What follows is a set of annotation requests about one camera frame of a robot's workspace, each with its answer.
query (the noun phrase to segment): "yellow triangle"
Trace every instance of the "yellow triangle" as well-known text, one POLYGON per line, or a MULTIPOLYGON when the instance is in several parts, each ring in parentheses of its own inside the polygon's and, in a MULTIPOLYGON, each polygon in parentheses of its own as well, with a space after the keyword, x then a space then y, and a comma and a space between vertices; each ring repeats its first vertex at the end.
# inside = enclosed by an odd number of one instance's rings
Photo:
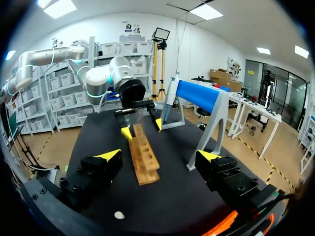
POLYGON ((162 130, 162 118, 156 119, 156 123, 160 132, 162 130))
POLYGON ((132 141, 132 135, 130 133, 129 127, 121 128, 120 131, 129 141, 132 141))
POLYGON ((101 154, 101 155, 98 155, 98 156, 95 156, 95 157, 101 157, 101 158, 106 159, 107 161, 109 161, 119 151, 121 151, 121 150, 117 149, 115 151, 110 151, 110 152, 107 152, 107 153, 104 153, 104 154, 101 154))
POLYGON ((221 158, 221 156, 218 156, 218 155, 215 155, 215 154, 211 154, 211 153, 208 153, 206 151, 198 150, 198 152, 200 152, 200 154, 203 155, 208 161, 216 159, 217 157, 221 158))

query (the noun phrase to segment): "white dot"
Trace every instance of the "white dot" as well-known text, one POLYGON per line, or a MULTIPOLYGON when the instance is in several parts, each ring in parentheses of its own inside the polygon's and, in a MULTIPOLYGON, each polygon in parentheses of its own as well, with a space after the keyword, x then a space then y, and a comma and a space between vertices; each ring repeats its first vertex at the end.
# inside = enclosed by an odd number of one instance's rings
POLYGON ((121 211, 116 211, 114 214, 116 219, 122 220, 125 218, 124 214, 121 211))

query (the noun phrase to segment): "yellow tripod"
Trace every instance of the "yellow tripod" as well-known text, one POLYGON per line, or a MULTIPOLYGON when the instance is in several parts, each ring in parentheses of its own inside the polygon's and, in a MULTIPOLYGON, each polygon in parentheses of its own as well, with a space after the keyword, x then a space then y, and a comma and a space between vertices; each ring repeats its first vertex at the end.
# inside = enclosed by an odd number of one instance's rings
POLYGON ((154 42, 155 44, 155 50, 154 50, 154 74, 153 74, 153 95, 152 98, 154 101, 159 101, 159 96, 161 96, 160 101, 163 101, 163 95, 166 97, 165 89, 164 89, 164 75, 165 75, 165 49, 166 47, 161 47, 162 49, 162 74, 161 74, 161 88, 157 92, 157 62, 158 62, 158 43, 154 42))

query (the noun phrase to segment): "black work surface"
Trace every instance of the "black work surface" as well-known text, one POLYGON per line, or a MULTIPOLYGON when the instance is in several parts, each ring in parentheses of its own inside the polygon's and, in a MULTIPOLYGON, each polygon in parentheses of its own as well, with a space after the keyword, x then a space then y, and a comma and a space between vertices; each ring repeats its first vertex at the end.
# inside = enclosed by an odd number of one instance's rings
MULTIPOLYGON (((171 112, 169 120, 179 120, 171 112)), ((211 192, 197 170, 186 168, 201 138, 202 131, 186 120, 186 125, 157 133, 150 117, 144 117, 145 133, 160 164, 160 180, 139 186, 133 168, 128 141, 120 133, 113 111, 89 114, 73 148, 67 176, 76 171, 87 155, 122 150, 124 166, 113 184, 99 194, 81 213, 104 227, 136 232, 173 233, 189 229, 204 233, 231 210, 217 192, 211 192), (114 217, 121 211, 125 219, 114 217)), ((205 151, 211 151, 211 139, 205 151)), ((221 155, 230 155, 224 148, 221 155)), ((250 177, 256 177, 245 165, 238 166, 250 177)))

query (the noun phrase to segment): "wooden peg board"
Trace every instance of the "wooden peg board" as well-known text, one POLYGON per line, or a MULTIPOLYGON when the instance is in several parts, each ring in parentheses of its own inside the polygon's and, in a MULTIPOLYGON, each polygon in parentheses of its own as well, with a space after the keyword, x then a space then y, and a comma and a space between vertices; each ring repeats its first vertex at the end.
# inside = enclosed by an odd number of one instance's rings
POLYGON ((139 150, 142 156, 142 161, 147 171, 153 171, 159 169, 159 163, 153 150, 149 144, 147 136, 145 135, 141 124, 133 125, 134 133, 138 140, 139 150))
POLYGON ((139 150, 138 138, 135 137, 132 141, 129 141, 129 147, 132 157, 134 170, 137 176, 139 185, 153 183, 159 180, 159 175, 156 170, 147 171, 142 156, 139 150))

